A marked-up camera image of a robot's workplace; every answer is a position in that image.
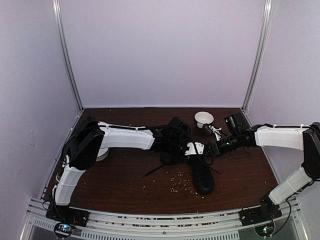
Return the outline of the black canvas shoe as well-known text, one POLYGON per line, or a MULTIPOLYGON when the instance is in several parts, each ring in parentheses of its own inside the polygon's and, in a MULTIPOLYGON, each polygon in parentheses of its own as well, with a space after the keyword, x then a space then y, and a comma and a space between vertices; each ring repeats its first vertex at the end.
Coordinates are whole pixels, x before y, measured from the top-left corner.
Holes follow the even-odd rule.
POLYGON ((154 172, 160 170, 164 166, 173 166, 176 164, 189 164, 189 157, 182 154, 173 154, 169 152, 162 152, 160 154, 160 165, 156 168, 150 170, 149 172, 145 173, 142 178, 145 178, 154 172))
POLYGON ((215 179, 205 158, 192 155, 188 163, 191 167, 193 186, 197 193, 204 196, 210 195, 215 188, 215 179))

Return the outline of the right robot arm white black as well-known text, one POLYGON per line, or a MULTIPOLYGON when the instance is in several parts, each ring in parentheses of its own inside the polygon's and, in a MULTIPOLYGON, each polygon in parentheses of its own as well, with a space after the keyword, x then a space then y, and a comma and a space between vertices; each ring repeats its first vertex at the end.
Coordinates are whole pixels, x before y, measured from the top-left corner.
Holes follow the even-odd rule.
POLYGON ((276 214, 279 204, 320 179, 320 124, 278 126, 257 124, 250 127, 241 113, 227 116, 224 121, 230 132, 227 136, 213 126, 214 117, 203 113, 195 117, 198 128, 205 130, 215 140, 205 146, 212 157, 218 157, 242 147, 279 147, 303 152, 301 166, 277 187, 263 196, 256 210, 259 220, 266 221, 276 214))

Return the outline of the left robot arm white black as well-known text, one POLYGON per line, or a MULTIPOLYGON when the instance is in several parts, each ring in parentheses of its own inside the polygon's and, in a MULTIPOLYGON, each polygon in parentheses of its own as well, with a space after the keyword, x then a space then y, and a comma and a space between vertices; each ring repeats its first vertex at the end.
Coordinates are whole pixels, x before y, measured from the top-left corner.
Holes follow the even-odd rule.
POLYGON ((74 129, 62 151, 62 172, 52 189, 49 209, 61 222, 72 218, 71 196, 82 174, 104 159, 111 148, 133 148, 185 156, 192 145, 189 126, 174 117, 160 126, 124 126, 88 116, 74 129))

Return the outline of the black white round bowl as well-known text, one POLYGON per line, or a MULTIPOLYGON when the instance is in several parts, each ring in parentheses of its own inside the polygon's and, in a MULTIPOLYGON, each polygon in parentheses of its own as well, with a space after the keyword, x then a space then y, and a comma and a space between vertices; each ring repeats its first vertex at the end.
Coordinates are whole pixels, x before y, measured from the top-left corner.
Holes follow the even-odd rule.
POLYGON ((204 125, 211 125, 214 122, 214 116, 207 111, 199 111, 194 115, 195 126, 202 129, 204 125))

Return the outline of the white scalloped bowl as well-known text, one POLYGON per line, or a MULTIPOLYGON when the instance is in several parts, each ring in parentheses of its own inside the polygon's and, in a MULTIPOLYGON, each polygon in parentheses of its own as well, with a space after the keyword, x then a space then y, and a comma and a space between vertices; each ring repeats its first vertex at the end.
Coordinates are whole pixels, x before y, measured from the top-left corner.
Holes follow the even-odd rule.
POLYGON ((96 161, 100 162, 104 160, 108 155, 109 155, 109 148, 100 149, 97 154, 96 161))

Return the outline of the right controller board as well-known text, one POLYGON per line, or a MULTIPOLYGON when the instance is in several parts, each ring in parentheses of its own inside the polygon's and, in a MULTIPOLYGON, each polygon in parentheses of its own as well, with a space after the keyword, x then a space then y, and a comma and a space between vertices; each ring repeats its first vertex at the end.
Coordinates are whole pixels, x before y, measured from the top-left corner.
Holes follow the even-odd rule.
POLYGON ((262 237, 267 238, 270 237, 275 231, 275 224, 270 222, 262 225, 257 225, 254 227, 255 233, 262 237))

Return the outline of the controller board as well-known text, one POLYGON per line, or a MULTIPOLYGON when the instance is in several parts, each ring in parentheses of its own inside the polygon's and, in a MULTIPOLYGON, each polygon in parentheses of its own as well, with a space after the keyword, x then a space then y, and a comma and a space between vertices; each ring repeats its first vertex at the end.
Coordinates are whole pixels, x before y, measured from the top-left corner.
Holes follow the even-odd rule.
POLYGON ((262 225, 257 225, 254 227, 255 233, 262 237, 267 238, 270 237, 275 231, 275 224, 270 222, 262 225))
POLYGON ((54 234, 60 239, 70 237, 73 234, 74 230, 75 227, 73 225, 63 222, 58 222, 53 228, 54 234))

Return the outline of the left controller board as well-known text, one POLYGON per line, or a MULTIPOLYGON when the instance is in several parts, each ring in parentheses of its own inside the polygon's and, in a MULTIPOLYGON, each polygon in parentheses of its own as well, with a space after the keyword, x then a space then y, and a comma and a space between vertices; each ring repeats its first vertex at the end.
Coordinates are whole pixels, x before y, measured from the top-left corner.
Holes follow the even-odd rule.
POLYGON ((74 230, 75 227, 73 225, 63 222, 58 222, 53 228, 54 234, 60 239, 70 237, 73 234, 74 230))

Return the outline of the front aluminium rail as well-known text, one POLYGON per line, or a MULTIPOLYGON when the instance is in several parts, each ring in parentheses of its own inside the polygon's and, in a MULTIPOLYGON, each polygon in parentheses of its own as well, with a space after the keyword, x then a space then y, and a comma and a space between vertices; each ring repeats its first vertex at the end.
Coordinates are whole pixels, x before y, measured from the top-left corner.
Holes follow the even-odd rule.
POLYGON ((263 240, 262 230, 274 224, 272 240, 307 240, 295 199, 282 203, 282 216, 243 225, 246 207, 190 214, 124 214, 90 210, 86 226, 77 226, 71 240, 263 240))

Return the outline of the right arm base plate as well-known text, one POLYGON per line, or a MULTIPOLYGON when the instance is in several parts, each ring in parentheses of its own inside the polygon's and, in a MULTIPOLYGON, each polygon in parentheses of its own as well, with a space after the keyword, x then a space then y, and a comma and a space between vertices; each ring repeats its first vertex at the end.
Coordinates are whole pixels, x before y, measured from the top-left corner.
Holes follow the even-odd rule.
POLYGON ((239 211, 239 217, 242 226, 255 225, 267 221, 272 221, 273 219, 279 218, 282 216, 282 212, 279 209, 276 209, 273 213, 263 213, 260 206, 253 208, 243 207, 239 211))

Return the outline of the right aluminium frame post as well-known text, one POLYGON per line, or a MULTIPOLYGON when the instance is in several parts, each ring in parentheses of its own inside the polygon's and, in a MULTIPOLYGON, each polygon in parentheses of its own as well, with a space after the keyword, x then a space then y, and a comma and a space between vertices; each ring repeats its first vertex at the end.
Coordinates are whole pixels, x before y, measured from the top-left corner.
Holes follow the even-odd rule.
POLYGON ((258 81, 259 81, 260 72, 262 68, 262 59, 263 59, 264 52, 266 50, 269 31, 270 31, 272 9, 273 9, 273 0, 265 0, 257 50, 255 54, 255 59, 253 62, 253 68, 251 71, 248 88, 247 88, 243 105, 242 105, 242 111, 245 114, 248 114, 250 111, 250 106, 252 105, 253 98, 258 86, 258 81))

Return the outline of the aluminium frame post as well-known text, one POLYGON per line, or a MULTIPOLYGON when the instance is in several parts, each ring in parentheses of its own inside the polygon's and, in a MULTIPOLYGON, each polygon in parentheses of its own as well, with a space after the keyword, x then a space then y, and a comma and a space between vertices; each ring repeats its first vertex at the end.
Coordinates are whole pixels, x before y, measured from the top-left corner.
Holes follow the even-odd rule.
POLYGON ((258 81, 259 81, 260 72, 262 68, 262 59, 263 59, 264 52, 266 50, 269 31, 270 31, 272 9, 273 9, 273 0, 265 0, 257 50, 255 54, 255 59, 253 62, 253 68, 251 71, 248 88, 247 88, 243 105, 242 105, 242 111, 245 114, 248 114, 250 111, 250 106, 252 105, 253 98, 258 86, 258 81))
POLYGON ((64 66, 66 69, 68 81, 69 81, 71 91, 72 91, 74 100, 76 102, 77 108, 80 112, 82 112, 84 110, 84 107, 83 107, 80 93, 79 93, 79 90, 78 90, 78 87, 76 84, 76 80, 75 80, 75 76, 74 76, 74 72, 73 72, 73 68, 72 68, 72 63, 71 63, 71 59, 70 59, 70 54, 68 51, 68 45, 67 45, 67 39, 66 39, 66 35, 65 35, 65 30, 64 30, 60 0, 53 0, 52 6, 53 6, 53 13, 54 13, 57 31, 58 31, 58 35, 59 35, 59 41, 60 41, 60 45, 61 45, 62 56, 63 56, 64 66))

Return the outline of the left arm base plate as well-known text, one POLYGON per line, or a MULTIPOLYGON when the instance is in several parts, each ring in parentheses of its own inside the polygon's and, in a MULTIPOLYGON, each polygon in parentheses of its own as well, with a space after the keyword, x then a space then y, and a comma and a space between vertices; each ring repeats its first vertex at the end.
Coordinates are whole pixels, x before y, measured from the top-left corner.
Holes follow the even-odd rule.
POLYGON ((86 210, 70 208, 69 206, 50 206, 45 216, 48 219, 55 220, 69 225, 86 227, 90 213, 86 210))

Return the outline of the left aluminium frame post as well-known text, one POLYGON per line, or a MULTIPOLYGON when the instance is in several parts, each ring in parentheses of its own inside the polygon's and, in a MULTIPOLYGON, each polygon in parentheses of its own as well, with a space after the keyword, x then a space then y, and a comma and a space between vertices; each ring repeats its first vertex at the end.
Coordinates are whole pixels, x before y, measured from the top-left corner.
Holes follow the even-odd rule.
POLYGON ((74 72, 73 72, 73 68, 72 68, 72 63, 71 63, 71 59, 70 59, 70 54, 68 51, 68 45, 67 45, 67 39, 66 39, 66 35, 65 35, 65 30, 64 30, 60 0, 53 0, 52 6, 53 6, 53 13, 54 13, 57 31, 58 31, 58 35, 59 35, 59 41, 60 41, 60 45, 61 45, 62 56, 63 56, 64 66, 66 69, 68 81, 69 81, 71 91, 72 91, 74 100, 76 102, 77 108, 80 112, 82 112, 84 110, 84 107, 83 107, 80 93, 79 93, 79 90, 78 90, 78 87, 76 84, 76 80, 75 80, 75 76, 74 76, 74 72))

